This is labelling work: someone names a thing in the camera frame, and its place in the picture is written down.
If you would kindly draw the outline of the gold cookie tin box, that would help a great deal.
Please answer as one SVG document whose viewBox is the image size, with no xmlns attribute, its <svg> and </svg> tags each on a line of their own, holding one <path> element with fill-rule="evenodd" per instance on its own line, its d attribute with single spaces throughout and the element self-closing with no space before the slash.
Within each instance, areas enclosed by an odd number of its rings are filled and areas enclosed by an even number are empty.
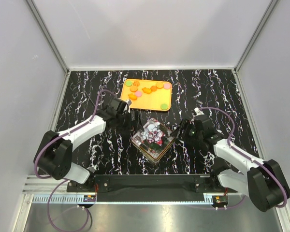
<svg viewBox="0 0 290 232">
<path fill-rule="evenodd" d="M 157 163 L 171 148 L 173 142 L 159 145 L 157 143 L 151 144 L 137 144 L 132 143 L 150 162 Z"/>
</svg>

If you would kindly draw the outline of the gold tin lid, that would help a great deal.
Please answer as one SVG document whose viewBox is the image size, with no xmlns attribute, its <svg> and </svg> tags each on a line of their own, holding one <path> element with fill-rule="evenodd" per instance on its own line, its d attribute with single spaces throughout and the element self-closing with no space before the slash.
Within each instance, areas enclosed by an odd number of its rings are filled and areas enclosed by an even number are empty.
<svg viewBox="0 0 290 232">
<path fill-rule="evenodd" d="M 132 138 L 132 143 L 151 144 L 157 143 L 159 145 L 171 143 L 175 141 L 175 138 L 171 137 L 172 131 L 168 129 L 164 124 L 160 123 L 155 118 L 149 119 L 143 126 L 144 131 L 136 132 Z"/>
</svg>

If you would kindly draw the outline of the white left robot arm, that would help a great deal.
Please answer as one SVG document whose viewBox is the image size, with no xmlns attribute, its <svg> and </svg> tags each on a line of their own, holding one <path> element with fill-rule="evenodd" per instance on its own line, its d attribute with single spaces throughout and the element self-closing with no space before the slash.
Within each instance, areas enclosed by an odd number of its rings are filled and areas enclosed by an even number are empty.
<svg viewBox="0 0 290 232">
<path fill-rule="evenodd" d="M 69 130 L 46 132 L 34 158 L 35 169 L 46 172 L 55 180 L 68 180 L 83 191 L 98 185 L 94 172 L 72 161 L 73 151 L 90 138 L 115 129 L 118 133 L 134 132 L 132 144 L 153 163 L 157 163 L 173 145 L 172 131 L 154 118 L 144 125 L 138 111 L 130 109 L 131 101 L 116 97 L 85 121 Z"/>
</svg>

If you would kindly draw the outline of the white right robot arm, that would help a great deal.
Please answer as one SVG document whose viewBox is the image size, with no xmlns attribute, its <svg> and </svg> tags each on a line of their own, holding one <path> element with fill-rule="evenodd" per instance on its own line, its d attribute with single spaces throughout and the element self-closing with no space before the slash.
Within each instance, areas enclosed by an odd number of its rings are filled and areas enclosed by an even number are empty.
<svg viewBox="0 0 290 232">
<path fill-rule="evenodd" d="M 218 132 L 210 117 L 195 108 L 192 119 L 182 119 L 174 136 L 199 149 L 224 159 L 238 172 L 222 169 L 214 172 L 210 187 L 214 191 L 233 189 L 248 198 L 262 212 L 283 208 L 290 198 L 290 188 L 275 160 L 257 158 L 231 142 L 231 136 Z"/>
</svg>

